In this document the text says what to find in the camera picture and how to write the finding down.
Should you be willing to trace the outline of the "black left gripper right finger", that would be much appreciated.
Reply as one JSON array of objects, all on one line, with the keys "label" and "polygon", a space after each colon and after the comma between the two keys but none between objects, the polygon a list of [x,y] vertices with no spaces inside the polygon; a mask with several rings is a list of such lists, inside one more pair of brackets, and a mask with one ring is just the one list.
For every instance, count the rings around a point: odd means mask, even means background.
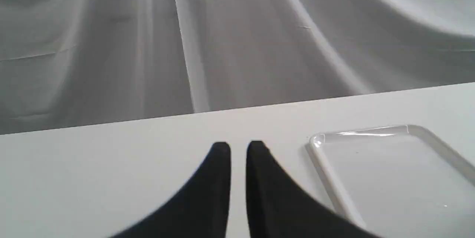
[{"label": "black left gripper right finger", "polygon": [[373,238],[313,199],[262,141],[246,155],[246,211],[252,238]]}]

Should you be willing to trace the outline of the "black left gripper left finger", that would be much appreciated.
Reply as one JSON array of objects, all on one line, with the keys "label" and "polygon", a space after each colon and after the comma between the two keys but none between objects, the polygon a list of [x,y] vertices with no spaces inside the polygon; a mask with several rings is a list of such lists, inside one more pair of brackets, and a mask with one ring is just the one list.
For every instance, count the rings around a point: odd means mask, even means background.
[{"label": "black left gripper left finger", "polygon": [[212,145],[200,167],[159,209],[116,238],[224,238],[231,188],[231,149]]}]

